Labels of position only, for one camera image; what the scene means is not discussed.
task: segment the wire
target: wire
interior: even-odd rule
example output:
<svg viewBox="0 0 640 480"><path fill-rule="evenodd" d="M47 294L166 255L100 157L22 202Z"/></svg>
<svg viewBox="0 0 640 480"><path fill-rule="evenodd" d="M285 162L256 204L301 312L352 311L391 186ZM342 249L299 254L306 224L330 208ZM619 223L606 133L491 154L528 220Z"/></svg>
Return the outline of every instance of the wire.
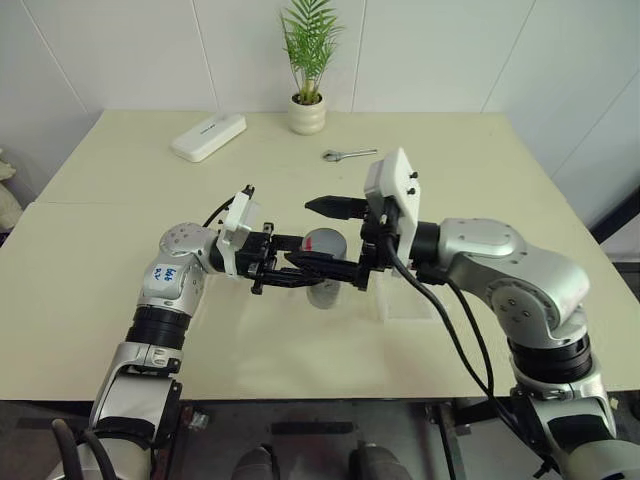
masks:
<svg viewBox="0 0 640 480"><path fill-rule="evenodd" d="M229 205L233 203L234 198L235 198L235 195L231 197L229 200L227 200L226 202L224 202L222 205L220 205L218 208L216 208L215 211L209 216L209 218L205 220L202 226L205 228L208 227L211 224L211 222L213 222L216 219L218 215L220 215L227 208L229 208Z"/></svg>
<svg viewBox="0 0 640 480"><path fill-rule="evenodd" d="M420 281L416 277L414 277L411 274L411 272L407 269L407 267L405 267L404 264L400 261L400 259L398 258L398 255L396 254L395 245L393 243L393 238L392 237L387 237L386 238L386 246L387 246L387 251L388 251L388 254L389 254L389 258L391 259L391 263L393 263L393 266L396 268L396 270L398 270L400 275L402 275L405 278L405 280L407 280L416 290L418 290L423 296L425 296L427 298L427 300L429 300L431 302L431 304L435 307L436 311L438 312L438 314L442 318L442 323L444 323L444 326L445 326L447 332L449 333L449 336L451 337L451 340L453 341L453 346L455 347L456 352L458 353L458 356L460 357L460 360L462 360L462 363L464 364L464 367L466 368L467 372L469 372L469 375L471 375L471 378L473 378L473 380L476 382L478 387L480 387L480 390L482 390L482 392L487 396L487 398L489 399L491 404L494 406L494 408L496 409L496 413L498 414L498 417L500 417L500 419L506 424L506 426L509 427L509 429L519 439L521 439L523 442L526 443L522 433L520 432L520 429L516 425L515 421L511 418L511 414L509 413L509 411L494 396L493 392L490 391L489 388L484 384L482 379L478 376L478 374L474 370L473 366L469 362L469 359L467 358L467 355L464 352L462 344L460 343L460 339L458 338L458 334L457 334L453 324L451 323L451 319L449 318L449 314L447 313L446 309L444 308L444 305L442 305L442 302L440 302L438 297L436 297L431 290L427 289L422 283L420 283ZM479 341L479 343L484 344L484 339L482 339L482 335L480 334L479 330L478 330L478 337L477 338L481 339ZM489 361L487 363L487 365L488 365L489 372L491 372L491 374L490 374L491 378L493 378L493 371L492 371L492 368L491 368L491 362Z"/></svg>
<svg viewBox="0 0 640 480"><path fill-rule="evenodd" d="M60 450L64 478L66 480L83 480L78 447L73 432L66 422L59 418L51 422L51 429Z"/></svg>
<svg viewBox="0 0 640 480"><path fill-rule="evenodd" d="M462 305L462 309L464 310L464 313L467 315L467 318L469 319L469 323L471 324L471 329L473 330L473 334L475 335L476 341L478 342L478 347L480 347L480 353L482 354L482 360L484 361L485 370L487 371L487 390L489 390L491 394L493 394L494 384L495 384L494 377L493 377L493 367L491 366L491 358L489 357L487 344L484 342L484 338L482 336L482 333L480 332L480 328L478 327L478 322L476 321L476 317L473 315L473 312L471 311L471 307L469 306L469 303L467 302L467 299L465 298L465 296L462 294L460 287L458 287L458 285L450 278L447 278L446 282L447 282L447 285L449 285L449 288L453 290L453 293L455 294L455 296L458 297L458 301Z"/></svg>
<svg viewBox="0 0 640 480"><path fill-rule="evenodd" d="M96 462L98 462L98 467L100 468L100 474L102 475L103 480L118 480L116 472L113 469L113 464L109 459L109 455L104 449L104 445L102 445L100 440L98 440L98 437L96 437L96 434L91 430L85 430L82 434L82 438L87 442L89 448L91 448L93 456L96 457Z"/></svg>

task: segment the label sticker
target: label sticker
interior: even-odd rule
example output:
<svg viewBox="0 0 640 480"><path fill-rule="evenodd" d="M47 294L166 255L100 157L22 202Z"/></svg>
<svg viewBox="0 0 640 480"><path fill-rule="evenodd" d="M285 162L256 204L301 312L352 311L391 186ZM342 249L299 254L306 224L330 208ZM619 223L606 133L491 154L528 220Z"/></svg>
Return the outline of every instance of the label sticker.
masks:
<svg viewBox="0 0 640 480"><path fill-rule="evenodd" d="M153 279L163 286L174 284L178 279L177 273L178 265L158 263L153 267Z"/></svg>

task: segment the black cable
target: black cable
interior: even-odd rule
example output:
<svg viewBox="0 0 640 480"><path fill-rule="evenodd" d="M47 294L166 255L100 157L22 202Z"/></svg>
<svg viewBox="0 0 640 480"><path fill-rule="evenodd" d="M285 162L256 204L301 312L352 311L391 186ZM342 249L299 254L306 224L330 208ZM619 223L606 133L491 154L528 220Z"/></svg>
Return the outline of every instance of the black cable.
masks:
<svg viewBox="0 0 640 480"><path fill-rule="evenodd" d="M51 429L60 450L64 478L66 480L83 480L78 447L73 432L66 422L59 418L51 422Z"/></svg>
<svg viewBox="0 0 640 480"><path fill-rule="evenodd" d="M82 438L87 442L89 448L91 448L93 456L96 457L96 462L98 462L98 467L100 468L103 480L118 480L118 477L116 477L116 471L109 459L109 455L104 449L104 445L102 445L100 440L98 440L98 437L96 437L96 434L91 430L85 430L82 434Z"/></svg>
<svg viewBox="0 0 640 480"><path fill-rule="evenodd" d="M440 405L433 407L433 413L436 416L436 423L438 424L438 430L440 431L440 441L442 443L442 449L444 450L444 458L447 461L447 469L449 470L449 478L456 480L456 468L453 464L453 455L451 454L451 445L449 444L449 438L447 437L446 426L442 420L442 410Z"/></svg>
<svg viewBox="0 0 640 480"><path fill-rule="evenodd" d="M480 390L482 390L482 392L487 396L491 404L494 406L494 408L496 409L496 413L498 414L500 419L505 423L507 427L509 427L509 429L519 439L521 439L523 442L526 443L523 435L520 433L519 428L517 427L514 420L511 418L511 414L509 413L509 411L494 396L493 392L489 391L487 386L484 384L482 379L480 379L480 377L474 370L473 366L469 362L469 359L467 358L467 355L464 352L462 344L460 343L460 339L458 338L458 334L456 333L456 330L453 324L451 323L451 319L449 318L449 314L444 308L444 305L442 305L438 297L436 297L433 294L433 292L431 292L431 290L427 289L422 283L420 283L420 281L411 274L409 269L407 269L407 267L403 265L403 263L398 258L398 255L396 254L395 245L393 243L392 237L387 237L386 246L387 246L387 251L388 251L391 263L393 263L393 266L396 268L396 270L398 270L398 272L400 272L400 274L405 278L405 280L407 280L416 290L418 290L423 296L425 296L427 300L429 300L431 304L435 307L436 311L442 318L442 323L444 323L444 326L447 329L447 332L449 333L451 340L453 341L453 346L455 347L456 352L460 357L460 360L462 360L464 367L466 368L467 372L469 372L469 375L471 375L471 378L473 378L473 380L476 382L478 387L480 387Z"/></svg>
<svg viewBox="0 0 640 480"><path fill-rule="evenodd" d="M231 197L229 200L227 200L226 202L224 202L222 205L220 205L218 208L216 208L215 211L209 216L209 218L205 220L202 226L205 228L208 227L211 224L211 222L213 222L216 219L218 215L220 215L227 208L229 208L229 205L233 203L234 198L235 198L235 195Z"/></svg>
<svg viewBox="0 0 640 480"><path fill-rule="evenodd" d="M460 305L462 305L462 309L469 319L471 329L473 330L473 334L475 335L476 341L478 342L478 347L480 348L480 353L482 354L482 360L484 361L485 370L487 371L487 390L489 390L493 395L495 385L493 377L493 367L491 366L491 358L489 357L487 344L484 342L484 337L480 332L476 317L473 315L471 307L469 306L469 303L467 302L465 296L462 294L460 287L458 287L458 285L450 278L447 278L447 285L449 285L449 288L453 290L455 296L458 297L458 301L460 302Z"/></svg>

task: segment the tile grout line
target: tile grout line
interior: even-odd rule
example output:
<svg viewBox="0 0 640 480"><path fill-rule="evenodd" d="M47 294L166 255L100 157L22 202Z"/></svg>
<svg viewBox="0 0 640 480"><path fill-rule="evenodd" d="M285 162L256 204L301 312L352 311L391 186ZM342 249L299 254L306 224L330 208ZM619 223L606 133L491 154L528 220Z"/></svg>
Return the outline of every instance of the tile grout line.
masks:
<svg viewBox="0 0 640 480"><path fill-rule="evenodd" d="M364 8L362 9L362 22L360 24L360 43L358 44L358 57L356 58L356 73L353 79L353 91L351 96L351 113L356 104L356 88L358 84L358 74L360 72L360 55L362 55L362 39L364 38L364 23L367 17L367 0L364 0Z"/></svg>
<svg viewBox="0 0 640 480"><path fill-rule="evenodd" d="M204 46L204 38L202 36L202 29L200 28L200 19L198 18L198 11L196 9L195 0L191 0L191 9L193 10L193 18L196 21L196 30L198 31L198 37L200 37L200 46L202 47L202 56L204 57L204 63L207 66L207 72L209 73L209 86L211 87L211 93L216 105L216 110L220 110L220 100L218 93L216 92L216 84L213 81L213 73L211 72L211 63L209 63L209 56L207 55L207 49Z"/></svg>
<svg viewBox="0 0 640 480"><path fill-rule="evenodd" d="M509 64L509 61L511 60L511 56L513 55L513 52L515 51L516 46L518 45L518 42L520 41L520 36L522 35L522 32L524 31L524 27L527 25L527 22L529 21L529 17L531 16L531 12L533 12L533 7L535 7L536 1L537 0L533 0L531 2L531 6L529 7L529 11L527 12L527 14L524 17L524 20L522 21L522 25L520 26L520 30L518 31L518 34L516 35L515 40L513 41L513 45L511 45L511 50L509 50L509 53L507 54L507 58L505 58L504 63L502 64L502 68L498 72L498 76L496 77L495 81L493 82L493 85L489 89L489 94L487 95L486 100L482 104L482 108L480 109L481 113L483 113L485 108L487 108L487 104L489 103L489 99L491 98L491 95L493 95L493 91L498 86L498 82L500 81L500 78L502 77L502 74L504 73L505 69L507 68L507 65Z"/></svg>
<svg viewBox="0 0 640 480"><path fill-rule="evenodd" d="M624 84L624 86L620 89L620 91L617 94L614 95L613 99L607 104L607 106L605 107L604 111L598 116L596 121L593 122L593 125L591 125L591 127L589 127L587 129L587 131L582 136L582 138L580 138L578 143L576 143L575 147L573 147L571 149L571 151L567 154L567 156L564 157L564 160L562 160L562 162L560 162L560 165L558 165L558 168L556 168L553 171L553 173L551 175L549 175L549 178L553 179L556 176L556 174L560 171L560 169L564 166L564 164L567 163L569 161L569 159L573 156L573 154L576 152L576 150L578 150L578 148L580 148L580 145L582 145L584 143L584 141L587 139L587 137L589 135L591 135L591 132L593 132L593 130L598 126L598 124L607 115L607 113L609 113L609 110L611 110L611 107L613 107L613 104L616 103L618 101L618 98L620 98L620 96L627 90L627 88L629 88L629 85L631 85L631 83L638 76L638 72L639 71L640 70L636 70L635 73L633 75L631 75L631 78L629 79L629 81Z"/></svg>
<svg viewBox="0 0 640 480"><path fill-rule="evenodd" d="M42 33L42 30L40 30L40 27L38 26L38 23L36 22L36 19L33 17L33 14L31 13L31 10L29 10L29 7L27 7L27 4L25 3L24 0L20 0L20 3L22 4L22 8L24 8L24 11L26 12L27 16L29 17L29 20L31 20L31 23L33 24L33 27L36 29L36 32L40 36L40 40L42 40L42 43L44 44L45 48L49 52L49 55L51 55L51 58L53 59L53 62L56 64L56 67L58 67L58 70L60 71L60 74L62 75L62 78L64 79L65 83L67 84L67 86L71 90L71 93L73 94L73 96L76 98L76 100L78 101L78 103L82 107L82 110L84 110L84 113L89 114L89 110L87 109L86 105L84 104L84 102L80 98L80 95L78 95L78 92L76 91L76 89L74 88L73 84L71 83L71 80L69 80L69 77L67 76L67 72L64 71L64 68L62 68L62 65L58 61L58 57L56 57L55 53L53 53L53 49L51 48L51 45L49 45L49 42L47 41L46 37L44 36L44 33Z"/></svg>

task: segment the white power bank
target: white power bank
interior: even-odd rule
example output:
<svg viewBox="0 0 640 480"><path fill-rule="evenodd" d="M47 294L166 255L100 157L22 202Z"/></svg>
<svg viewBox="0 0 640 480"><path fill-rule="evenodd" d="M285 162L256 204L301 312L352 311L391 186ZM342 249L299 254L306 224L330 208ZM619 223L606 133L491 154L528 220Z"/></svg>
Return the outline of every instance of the white power bank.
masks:
<svg viewBox="0 0 640 480"><path fill-rule="evenodd" d="M243 115L214 115L176 138L171 149L185 160L201 162L246 129Z"/></svg>

